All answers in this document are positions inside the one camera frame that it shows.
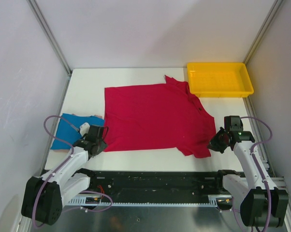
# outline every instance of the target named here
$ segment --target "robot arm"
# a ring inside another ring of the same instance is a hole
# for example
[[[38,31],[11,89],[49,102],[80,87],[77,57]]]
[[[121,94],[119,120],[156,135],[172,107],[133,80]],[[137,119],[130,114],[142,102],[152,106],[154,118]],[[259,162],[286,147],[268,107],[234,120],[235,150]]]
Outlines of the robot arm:
[[[47,182],[39,196],[35,219],[48,225],[53,225],[58,220],[63,207],[89,187],[90,177],[74,173],[107,147],[102,139],[103,131],[103,127],[83,124],[80,127],[82,138],[73,144],[74,153],[69,152],[64,162],[42,176],[33,176],[28,180],[21,209],[23,216],[32,217],[38,191]]]
[[[221,153],[231,147],[239,159],[247,179],[247,185],[235,174],[223,176],[223,187],[237,202],[241,202],[240,215],[246,226],[265,226],[268,205],[271,204],[269,227],[279,227],[284,223],[288,205],[288,194],[278,189],[267,173],[257,149],[251,151],[254,138],[251,132],[243,131],[243,123],[239,116],[224,118],[224,128],[210,141],[208,148]],[[267,181],[271,200],[268,199],[264,182]]]

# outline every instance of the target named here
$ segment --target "gray floor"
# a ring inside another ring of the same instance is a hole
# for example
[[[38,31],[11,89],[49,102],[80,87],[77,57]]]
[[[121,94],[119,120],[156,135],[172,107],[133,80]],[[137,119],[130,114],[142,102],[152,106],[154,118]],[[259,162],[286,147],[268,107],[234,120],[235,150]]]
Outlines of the gray floor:
[[[241,232],[232,212],[206,207],[111,207],[101,213],[73,210],[40,232]],[[271,228],[268,232],[285,232]]]

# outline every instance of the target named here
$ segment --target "white tabletop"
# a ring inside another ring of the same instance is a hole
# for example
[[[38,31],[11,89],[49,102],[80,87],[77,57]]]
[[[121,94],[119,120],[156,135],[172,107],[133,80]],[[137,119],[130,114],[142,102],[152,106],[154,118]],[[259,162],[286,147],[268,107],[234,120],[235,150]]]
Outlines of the white tabletop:
[[[183,68],[75,69],[64,100],[62,113],[78,116],[104,116],[104,88],[164,83],[164,75],[187,80]],[[224,116],[247,116],[242,98],[200,98],[205,110],[215,118],[217,131],[224,126]],[[244,129],[251,131],[248,120]],[[45,169],[58,164],[67,152],[50,150]],[[142,151],[102,152],[90,159],[85,168],[99,171],[182,171],[210,172],[220,169],[242,171],[235,154],[211,151],[211,157],[197,159],[184,156],[176,148]]]

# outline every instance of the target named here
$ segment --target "yellow plastic tray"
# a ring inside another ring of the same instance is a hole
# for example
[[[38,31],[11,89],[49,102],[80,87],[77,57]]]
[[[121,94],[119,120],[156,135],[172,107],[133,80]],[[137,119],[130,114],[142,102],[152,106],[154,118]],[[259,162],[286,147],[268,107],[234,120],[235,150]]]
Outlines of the yellow plastic tray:
[[[188,63],[189,90],[200,98],[246,98],[254,92],[244,63]]]

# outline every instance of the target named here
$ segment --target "white wall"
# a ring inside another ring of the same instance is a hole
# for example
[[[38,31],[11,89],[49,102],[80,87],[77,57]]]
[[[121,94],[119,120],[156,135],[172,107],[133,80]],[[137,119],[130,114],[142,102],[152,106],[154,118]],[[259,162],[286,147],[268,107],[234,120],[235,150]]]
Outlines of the white wall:
[[[291,0],[286,0],[247,68],[257,116],[274,133],[267,145],[270,161],[276,174],[285,177],[291,196]],[[269,136],[266,129],[263,133]]]
[[[242,62],[274,0],[37,0],[71,68]]]
[[[66,80],[28,3],[1,0],[0,232],[9,231],[26,181],[42,164],[48,140],[43,121],[57,112]]]

